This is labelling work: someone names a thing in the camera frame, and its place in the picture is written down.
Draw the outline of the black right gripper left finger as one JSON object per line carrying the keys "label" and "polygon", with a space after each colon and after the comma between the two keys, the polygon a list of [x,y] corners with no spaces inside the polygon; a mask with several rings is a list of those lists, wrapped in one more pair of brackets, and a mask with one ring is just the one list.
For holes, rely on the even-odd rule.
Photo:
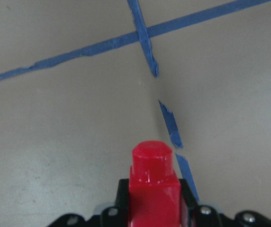
{"label": "black right gripper left finger", "polygon": [[101,222],[128,222],[129,180],[121,179],[118,183],[114,205],[101,213]]}

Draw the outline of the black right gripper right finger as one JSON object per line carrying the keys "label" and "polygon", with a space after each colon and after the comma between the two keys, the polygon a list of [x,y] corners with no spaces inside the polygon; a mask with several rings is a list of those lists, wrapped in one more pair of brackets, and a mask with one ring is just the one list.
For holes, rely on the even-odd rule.
{"label": "black right gripper right finger", "polygon": [[221,222],[218,212],[208,205],[199,205],[187,181],[179,179],[181,184],[181,222]]}

